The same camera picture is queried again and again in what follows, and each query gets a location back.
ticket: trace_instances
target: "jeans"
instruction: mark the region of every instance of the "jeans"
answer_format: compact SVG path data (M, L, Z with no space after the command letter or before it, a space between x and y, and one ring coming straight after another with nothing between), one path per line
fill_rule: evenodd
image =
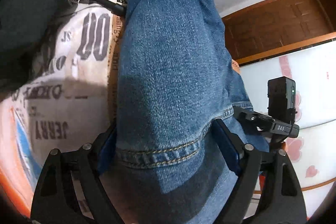
M268 150L232 106L252 109L214 1L128 0L116 156L138 223L213 223L237 177L209 132L212 120Z

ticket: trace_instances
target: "yellow stitching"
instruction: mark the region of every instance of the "yellow stitching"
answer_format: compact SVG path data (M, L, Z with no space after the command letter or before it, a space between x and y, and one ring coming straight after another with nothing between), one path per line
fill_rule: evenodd
M181 161L181 160L187 160L188 158L194 156L198 151L199 151L199 149L197 149L195 152L192 152L191 154L189 154L187 156L184 156L182 158L178 158L178 159L174 159L174 160L160 161L160 162L157 162L155 164L148 164L148 165L131 164L131 163L128 163L127 161L123 161L123 160L120 160L120 161L126 163L126 165L130 165L130 166L134 166L134 167L147 167L148 168L148 167L155 167L155 166L162 165L162 164L171 164L171 163L175 163L175 162Z
M196 139L196 140L194 140L194 141L192 141L192 142L190 142L190 143L186 143L186 144L180 145L180 146L178 146L178 147L170 148L170 149L165 149L165 150L156 150L156 151L147 151L147 152L145 152L145 151L143 151L143 152L132 152L132 151L127 151L127 150L121 150L121 149L118 149L118 152L119 152L119 153L126 152L126 153L129 153L129 154L145 154L145 155L147 155L147 154L152 154L152 153L153 153L153 154L154 154L154 153L164 153L164 152L175 151L175 150L178 150L178 149L180 149L180 148L185 148L185 147L187 147L187 146L189 146L189 145L192 145L192 144L198 142L199 140L200 140L200 139L198 138L198 139Z

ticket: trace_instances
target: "pink heart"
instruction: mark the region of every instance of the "pink heart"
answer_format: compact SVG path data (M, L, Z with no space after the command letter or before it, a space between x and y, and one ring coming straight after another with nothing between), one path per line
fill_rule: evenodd
M315 168L315 165L311 165L307 168L306 178L312 178L317 175L319 171Z

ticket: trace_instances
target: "metal screw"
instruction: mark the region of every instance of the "metal screw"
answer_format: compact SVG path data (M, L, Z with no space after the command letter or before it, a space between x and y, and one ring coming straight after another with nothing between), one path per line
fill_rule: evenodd
M286 156L286 151L283 150L283 149L280 149L279 154L282 155L282 156Z
M50 151L50 155L56 155L58 153L58 149L57 148L54 148Z
M252 151L254 149L254 147L253 147L253 145L247 143L247 144L245 144L245 149L249 150L249 151Z
M86 144L83 145L84 150L90 150L91 147L92 147L92 144L90 144L90 143L86 143Z

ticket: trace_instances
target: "denim fabric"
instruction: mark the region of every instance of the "denim fabric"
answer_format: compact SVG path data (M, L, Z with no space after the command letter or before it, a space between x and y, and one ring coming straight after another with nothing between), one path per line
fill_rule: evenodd
M128 0L116 154L140 224L215 220L236 175L209 133L212 120L268 149L256 128L244 132L233 105L252 109L214 1Z

